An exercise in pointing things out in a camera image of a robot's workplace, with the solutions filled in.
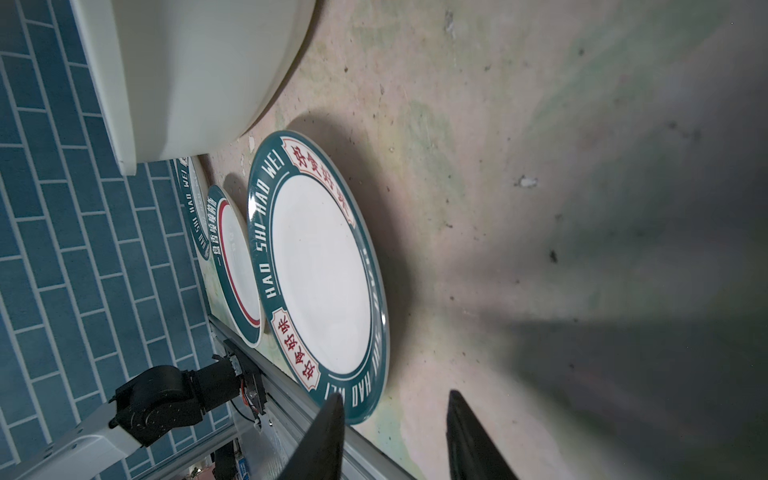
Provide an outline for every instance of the oval plate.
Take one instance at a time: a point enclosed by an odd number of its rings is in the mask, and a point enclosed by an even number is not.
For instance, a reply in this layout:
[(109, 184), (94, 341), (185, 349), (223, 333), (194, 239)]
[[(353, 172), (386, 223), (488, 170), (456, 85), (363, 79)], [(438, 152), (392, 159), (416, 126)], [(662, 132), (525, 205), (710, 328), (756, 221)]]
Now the oval plate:
[(389, 367), (389, 318), (370, 235), (349, 188), (310, 139), (277, 131), (248, 184), (248, 240), (265, 320), (317, 405), (341, 393), (367, 419)]
[(218, 185), (208, 190), (206, 206), (210, 252), (235, 326), (248, 346), (261, 340), (261, 305), (248, 258), (246, 224), (234, 202)]
[(210, 241), (205, 215), (208, 181), (197, 157), (177, 158), (174, 161), (174, 170), (179, 200), (184, 204), (184, 218), (187, 222), (187, 228), (192, 234), (197, 254), (203, 260), (208, 260)]

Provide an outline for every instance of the blue tile wall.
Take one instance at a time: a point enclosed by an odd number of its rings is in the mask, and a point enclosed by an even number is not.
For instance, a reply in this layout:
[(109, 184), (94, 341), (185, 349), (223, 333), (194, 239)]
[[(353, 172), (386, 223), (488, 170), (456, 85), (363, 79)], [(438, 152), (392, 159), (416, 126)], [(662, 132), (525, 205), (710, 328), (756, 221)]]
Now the blue tile wall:
[[(145, 369), (213, 362), (173, 185), (166, 161), (120, 175), (69, 1), (0, 2), (0, 470)], [(97, 480), (136, 477), (229, 418), (220, 407)]]

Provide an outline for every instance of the black cable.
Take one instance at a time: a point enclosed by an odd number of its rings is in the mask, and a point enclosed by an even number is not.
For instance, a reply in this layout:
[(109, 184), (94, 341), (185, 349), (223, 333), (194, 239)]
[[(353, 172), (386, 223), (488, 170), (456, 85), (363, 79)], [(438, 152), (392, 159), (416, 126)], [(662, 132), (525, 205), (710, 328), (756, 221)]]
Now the black cable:
[(245, 416), (245, 415), (244, 415), (244, 414), (243, 414), (243, 413), (240, 411), (240, 409), (238, 409), (238, 408), (237, 408), (237, 405), (235, 405), (235, 402), (233, 402), (232, 400), (230, 400), (230, 403), (232, 403), (232, 406), (235, 408), (235, 410), (237, 410), (237, 413), (240, 413), (240, 416), (241, 416), (241, 417), (243, 417), (244, 419), (246, 419), (247, 421), (249, 421), (249, 422), (251, 422), (251, 423), (256, 423), (256, 420), (252, 420), (252, 419), (249, 419), (248, 417), (246, 417), (246, 416)]

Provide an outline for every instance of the white paint chip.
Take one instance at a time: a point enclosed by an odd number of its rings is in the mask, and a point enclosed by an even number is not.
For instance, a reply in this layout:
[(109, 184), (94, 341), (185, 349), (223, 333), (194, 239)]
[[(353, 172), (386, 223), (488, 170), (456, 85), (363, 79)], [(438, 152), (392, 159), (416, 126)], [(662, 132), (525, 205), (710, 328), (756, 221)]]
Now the white paint chip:
[(538, 185), (538, 178), (528, 178), (525, 175), (515, 184), (516, 187), (533, 188)]

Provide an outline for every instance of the large white basin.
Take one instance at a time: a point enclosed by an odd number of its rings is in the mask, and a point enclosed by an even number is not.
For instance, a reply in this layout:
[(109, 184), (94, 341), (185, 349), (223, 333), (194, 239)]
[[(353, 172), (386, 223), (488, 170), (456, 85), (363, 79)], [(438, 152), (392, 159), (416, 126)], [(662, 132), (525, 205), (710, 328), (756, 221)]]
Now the large white basin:
[(123, 175), (241, 135), (285, 77), (314, 0), (71, 0)]

